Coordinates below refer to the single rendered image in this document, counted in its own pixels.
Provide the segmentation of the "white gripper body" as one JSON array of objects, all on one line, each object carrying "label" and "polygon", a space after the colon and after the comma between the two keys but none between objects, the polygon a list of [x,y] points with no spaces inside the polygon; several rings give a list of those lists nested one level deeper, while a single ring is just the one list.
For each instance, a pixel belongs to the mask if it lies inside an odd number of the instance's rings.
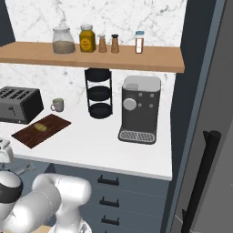
[{"label": "white gripper body", "polygon": [[14,159],[14,153],[10,146],[0,149],[0,163],[11,163]]}]

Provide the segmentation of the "glass jar with grains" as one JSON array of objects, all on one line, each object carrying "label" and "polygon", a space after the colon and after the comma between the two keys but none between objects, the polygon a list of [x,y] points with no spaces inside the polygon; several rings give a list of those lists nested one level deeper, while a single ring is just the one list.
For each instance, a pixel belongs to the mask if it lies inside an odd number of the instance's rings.
[{"label": "glass jar with grains", "polygon": [[68,26],[58,26],[53,28],[53,50],[58,55],[69,55],[76,51],[75,41]]}]

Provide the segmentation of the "blue-grey cupboard door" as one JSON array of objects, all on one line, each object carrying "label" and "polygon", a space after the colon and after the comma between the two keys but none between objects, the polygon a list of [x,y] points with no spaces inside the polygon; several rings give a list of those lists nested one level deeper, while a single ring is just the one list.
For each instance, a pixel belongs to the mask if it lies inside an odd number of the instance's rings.
[{"label": "blue-grey cupboard door", "polygon": [[19,177],[22,179],[24,188],[22,191],[22,195],[26,195],[31,191],[32,183],[34,179],[42,174],[45,173],[47,168],[49,167],[49,163],[41,162],[41,161],[34,161],[34,160],[26,160],[21,158],[16,158],[14,163],[9,166],[11,171],[19,171],[20,169],[25,168],[28,164],[32,163],[35,169],[30,172],[25,172],[24,174],[20,175]]}]

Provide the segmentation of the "grey-green mug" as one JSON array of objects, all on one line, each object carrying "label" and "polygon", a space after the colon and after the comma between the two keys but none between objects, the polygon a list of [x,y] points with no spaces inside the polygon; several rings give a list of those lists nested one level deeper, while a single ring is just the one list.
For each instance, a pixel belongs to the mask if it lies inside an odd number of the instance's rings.
[{"label": "grey-green mug", "polygon": [[63,112],[64,111],[64,99],[63,98],[54,99],[50,109],[56,112]]}]

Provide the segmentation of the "dark grey toaster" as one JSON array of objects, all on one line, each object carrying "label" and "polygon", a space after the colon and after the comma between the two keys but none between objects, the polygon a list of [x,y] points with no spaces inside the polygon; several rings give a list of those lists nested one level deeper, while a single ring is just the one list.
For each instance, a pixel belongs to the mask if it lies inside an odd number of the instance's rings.
[{"label": "dark grey toaster", "polygon": [[0,89],[0,122],[27,125],[43,110],[38,88],[5,86]]}]

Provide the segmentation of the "dark wooden cutting board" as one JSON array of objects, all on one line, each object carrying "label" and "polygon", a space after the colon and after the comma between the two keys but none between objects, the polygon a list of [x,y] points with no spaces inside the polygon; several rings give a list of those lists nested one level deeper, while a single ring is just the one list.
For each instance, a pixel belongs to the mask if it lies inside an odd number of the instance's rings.
[{"label": "dark wooden cutting board", "polygon": [[[35,123],[40,123],[45,125],[47,127],[47,131],[46,132],[38,131],[37,129],[34,128]],[[22,143],[28,148],[34,148],[70,125],[71,125],[70,121],[63,119],[60,116],[50,114],[28,125],[27,127],[24,127],[23,129],[15,132],[11,136],[11,138]]]}]

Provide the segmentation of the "dark grey coffee machine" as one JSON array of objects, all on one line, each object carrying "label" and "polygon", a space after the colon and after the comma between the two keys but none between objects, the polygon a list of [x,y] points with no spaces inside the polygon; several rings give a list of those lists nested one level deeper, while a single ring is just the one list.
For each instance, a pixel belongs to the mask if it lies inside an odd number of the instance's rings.
[{"label": "dark grey coffee machine", "polygon": [[157,116],[161,80],[155,76],[127,76],[122,85],[122,125],[118,139],[153,145],[157,140]]}]

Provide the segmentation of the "grey fridge door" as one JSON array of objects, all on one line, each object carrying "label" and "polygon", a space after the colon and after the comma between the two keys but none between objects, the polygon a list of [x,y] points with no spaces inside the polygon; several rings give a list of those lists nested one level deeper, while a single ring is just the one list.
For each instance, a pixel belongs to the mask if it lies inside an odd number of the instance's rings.
[{"label": "grey fridge door", "polygon": [[221,139],[188,233],[233,233],[233,0],[224,5],[171,233],[181,233],[206,145],[204,133],[212,130]]}]

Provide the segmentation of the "large blue-grey drawer front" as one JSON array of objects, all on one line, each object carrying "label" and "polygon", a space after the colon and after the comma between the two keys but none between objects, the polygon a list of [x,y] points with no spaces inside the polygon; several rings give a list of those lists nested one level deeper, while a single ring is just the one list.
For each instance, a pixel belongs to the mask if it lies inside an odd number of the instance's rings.
[{"label": "large blue-grey drawer front", "polygon": [[[139,194],[149,194],[153,196],[165,197],[167,195],[168,184],[166,180],[153,179],[148,177],[137,177],[119,173],[106,172],[82,167],[71,167],[50,163],[46,173],[62,174],[72,177],[81,177],[88,180],[92,186],[118,188],[123,191],[135,192]],[[105,179],[115,180],[118,177],[119,186],[111,186],[97,183],[97,179],[103,175]]]}]

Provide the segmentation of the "yellow-brown potato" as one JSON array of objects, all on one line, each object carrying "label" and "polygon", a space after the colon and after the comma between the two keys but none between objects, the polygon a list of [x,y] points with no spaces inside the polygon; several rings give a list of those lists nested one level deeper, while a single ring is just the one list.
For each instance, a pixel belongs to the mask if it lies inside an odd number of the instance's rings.
[{"label": "yellow-brown potato", "polygon": [[47,131],[47,127],[43,124],[40,124],[40,123],[35,123],[34,128],[37,129],[38,131],[41,131],[41,132]]}]

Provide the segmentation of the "yellow jar with lid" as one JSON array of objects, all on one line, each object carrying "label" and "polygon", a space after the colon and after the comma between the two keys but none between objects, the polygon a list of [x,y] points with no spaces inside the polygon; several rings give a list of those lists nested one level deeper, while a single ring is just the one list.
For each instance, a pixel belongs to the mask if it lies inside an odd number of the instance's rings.
[{"label": "yellow jar with lid", "polygon": [[92,53],[96,50],[96,35],[93,32],[92,25],[81,25],[79,42],[82,52]]}]

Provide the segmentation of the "wooden wall shelf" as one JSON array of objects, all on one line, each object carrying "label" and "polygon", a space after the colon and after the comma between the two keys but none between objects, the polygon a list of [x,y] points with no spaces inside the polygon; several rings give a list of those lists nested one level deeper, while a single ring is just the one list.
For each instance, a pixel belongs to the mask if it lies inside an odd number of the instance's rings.
[{"label": "wooden wall shelf", "polygon": [[43,66],[94,67],[122,70],[183,73],[185,65],[179,47],[145,46],[136,54],[133,46],[120,46],[113,54],[111,46],[106,53],[81,53],[79,44],[72,55],[56,55],[51,43],[14,42],[0,47],[0,63]]}]

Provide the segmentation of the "brown shaker with dark cap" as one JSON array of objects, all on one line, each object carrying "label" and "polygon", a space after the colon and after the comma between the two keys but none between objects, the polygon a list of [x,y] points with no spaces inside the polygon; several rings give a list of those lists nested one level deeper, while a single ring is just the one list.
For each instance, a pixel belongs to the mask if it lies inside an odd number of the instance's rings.
[{"label": "brown shaker with dark cap", "polygon": [[117,54],[119,52],[119,45],[118,45],[118,35],[112,35],[112,45],[111,45],[111,52]]}]

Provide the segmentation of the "brown shaker with pale cap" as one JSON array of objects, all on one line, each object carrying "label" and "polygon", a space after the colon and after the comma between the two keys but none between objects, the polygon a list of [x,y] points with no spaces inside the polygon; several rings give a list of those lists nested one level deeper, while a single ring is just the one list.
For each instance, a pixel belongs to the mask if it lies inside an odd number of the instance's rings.
[{"label": "brown shaker with pale cap", "polygon": [[105,35],[100,35],[99,36],[99,48],[98,48],[99,53],[105,53],[106,52],[106,39]]}]

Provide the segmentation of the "dark blue wall cupboard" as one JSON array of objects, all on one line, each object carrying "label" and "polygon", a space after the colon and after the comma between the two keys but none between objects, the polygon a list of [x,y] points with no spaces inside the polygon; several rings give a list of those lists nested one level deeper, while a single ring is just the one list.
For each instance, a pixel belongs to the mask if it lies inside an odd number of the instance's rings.
[{"label": "dark blue wall cupboard", "polygon": [[0,47],[14,43],[15,35],[5,0],[0,0]]}]

